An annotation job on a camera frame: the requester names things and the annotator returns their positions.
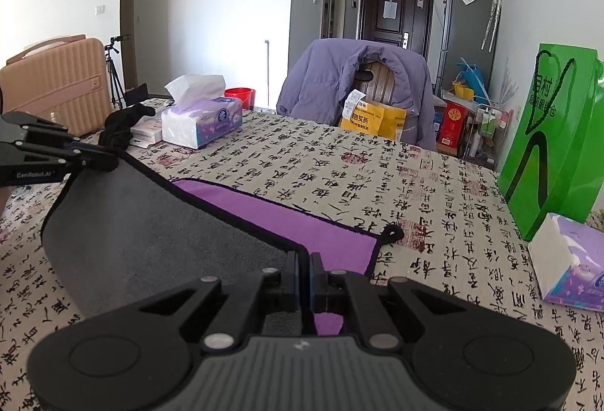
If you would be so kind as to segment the dark brown entrance door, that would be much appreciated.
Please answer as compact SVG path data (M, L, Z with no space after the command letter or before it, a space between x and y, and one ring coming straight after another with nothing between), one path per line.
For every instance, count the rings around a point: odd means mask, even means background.
M391 44L428 59L434 0L361 0L358 38Z

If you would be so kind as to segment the red plastic bucket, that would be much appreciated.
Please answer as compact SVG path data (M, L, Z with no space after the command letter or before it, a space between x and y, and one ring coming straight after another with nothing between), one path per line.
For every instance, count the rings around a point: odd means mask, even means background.
M224 91L224 96L240 99L243 109L250 111L254 108L256 91L247 87L228 88Z

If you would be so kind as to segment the black cloth bundle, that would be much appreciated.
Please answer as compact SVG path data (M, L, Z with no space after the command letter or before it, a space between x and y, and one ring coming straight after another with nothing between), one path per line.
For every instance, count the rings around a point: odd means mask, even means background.
M145 117L152 118L156 111L150 106L137 103L129 108L114 111L105 120L105 126L98 138L98 145L118 150L127 150L133 138L131 129Z

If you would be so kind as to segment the green paper shopping bag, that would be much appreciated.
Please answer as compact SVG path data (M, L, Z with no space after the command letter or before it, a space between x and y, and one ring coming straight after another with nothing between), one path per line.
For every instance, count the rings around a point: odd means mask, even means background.
M549 213L579 223L588 218L603 187L603 62L597 50L539 45L498 185L526 241Z

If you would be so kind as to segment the small white flat box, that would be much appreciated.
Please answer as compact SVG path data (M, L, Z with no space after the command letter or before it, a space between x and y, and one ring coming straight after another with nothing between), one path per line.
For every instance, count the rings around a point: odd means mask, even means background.
M130 129L130 144L139 148L148 148L162 140L162 117L146 117Z

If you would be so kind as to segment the grey refrigerator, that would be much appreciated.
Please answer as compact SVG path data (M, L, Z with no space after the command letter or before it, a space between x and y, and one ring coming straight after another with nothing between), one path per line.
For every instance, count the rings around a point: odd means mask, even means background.
M457 63L462 59L478 66L485 88L489 87L495 57L496 38L492 52L481 49L492 0L445 0L435 92L450 91L457 78Z

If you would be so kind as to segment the red gift box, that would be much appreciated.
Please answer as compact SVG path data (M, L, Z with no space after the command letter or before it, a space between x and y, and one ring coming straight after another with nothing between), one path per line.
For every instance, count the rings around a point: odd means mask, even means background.
M456 154L466 125L468 110L463 105L447 101L440 124L437 146Z

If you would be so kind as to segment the calligraphy print tablecloth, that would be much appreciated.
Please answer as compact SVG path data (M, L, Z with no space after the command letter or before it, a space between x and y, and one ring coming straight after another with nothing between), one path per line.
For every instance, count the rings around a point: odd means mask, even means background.
M405 239L381 249L371 278L405 276L552 331L574 356L569 410L603 406L603 317L546 303L526 243L492 171L412 145L250 111L200 150L165 142L131 154L164 177L194 178ZM18 188L1 217L1 406L34 410L26 363L37 340L82 315L48 262L43 221L57 184Z

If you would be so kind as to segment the wooden chair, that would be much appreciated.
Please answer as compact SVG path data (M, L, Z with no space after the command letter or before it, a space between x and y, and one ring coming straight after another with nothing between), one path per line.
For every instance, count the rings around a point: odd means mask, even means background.
M361 91L368 101L390 105L395 89L394 73L381 62L364 63L355 73L354 89Z

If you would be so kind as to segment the white folded umbrella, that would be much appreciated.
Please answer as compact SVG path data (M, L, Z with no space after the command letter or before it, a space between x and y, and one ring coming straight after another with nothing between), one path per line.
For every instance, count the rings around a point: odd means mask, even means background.
M490 6L489 18L486 24L485 33L481 43L481 49L484 50L488 46L488 52L492 52L495 44L496 27L498 26L499 13L501 12L502 0L492 0Z

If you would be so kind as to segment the purple puffer jacket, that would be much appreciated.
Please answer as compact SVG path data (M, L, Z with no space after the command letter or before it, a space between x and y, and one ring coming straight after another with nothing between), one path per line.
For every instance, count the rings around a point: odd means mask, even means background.
M359 67L380 62L393 72L390 104L407 111L402 141L436 150L434 95L427 62L416 52L373 41L317 39L289 71L276 113L336 125Z

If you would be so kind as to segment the yellow cardboard parcel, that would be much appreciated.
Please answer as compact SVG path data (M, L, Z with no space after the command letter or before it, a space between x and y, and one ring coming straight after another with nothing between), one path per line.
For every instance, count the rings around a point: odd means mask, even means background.
M406 118L405 109L366 100L363 92L354 89L344 101L339 127L399 141Z

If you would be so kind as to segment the open purple tissue box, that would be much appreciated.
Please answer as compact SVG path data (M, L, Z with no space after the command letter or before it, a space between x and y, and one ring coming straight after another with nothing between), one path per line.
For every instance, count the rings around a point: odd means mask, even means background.
M243 124L243 101L225 97L221 75L183 75L165 90L173 104L162 111L162 139L200 149Z

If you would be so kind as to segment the blue plastic bag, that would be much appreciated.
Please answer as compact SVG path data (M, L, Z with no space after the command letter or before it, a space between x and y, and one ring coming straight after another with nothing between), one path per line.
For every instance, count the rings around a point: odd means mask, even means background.
M490 104L490 98L478 66L470 65L465 59L458 62L457 66L459 68L457 80L474 91L473 100L480 104Z

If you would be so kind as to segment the purple tissue pack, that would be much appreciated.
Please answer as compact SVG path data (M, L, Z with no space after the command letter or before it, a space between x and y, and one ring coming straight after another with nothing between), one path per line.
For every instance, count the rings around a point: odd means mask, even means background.
M603 233L548 214L528 242L538 290L548 303L603 311Z

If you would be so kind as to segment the purple and grey towel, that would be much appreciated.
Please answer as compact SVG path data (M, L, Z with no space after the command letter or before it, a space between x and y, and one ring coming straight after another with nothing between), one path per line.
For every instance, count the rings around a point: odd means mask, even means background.
M371 274L396 224L365 232L202 179L170 181L126 152L114 170L69 177L41 229L46 257L87 318L214 275L224 283L318 254L325 268Z

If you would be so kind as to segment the pink hard-shell suitcase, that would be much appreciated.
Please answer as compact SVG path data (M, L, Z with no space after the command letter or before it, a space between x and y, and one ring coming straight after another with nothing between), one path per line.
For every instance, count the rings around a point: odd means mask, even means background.
M100 130L112 111L105 52L96 38L35 44L7 59L0 79L2 111L27 112L76 136Z

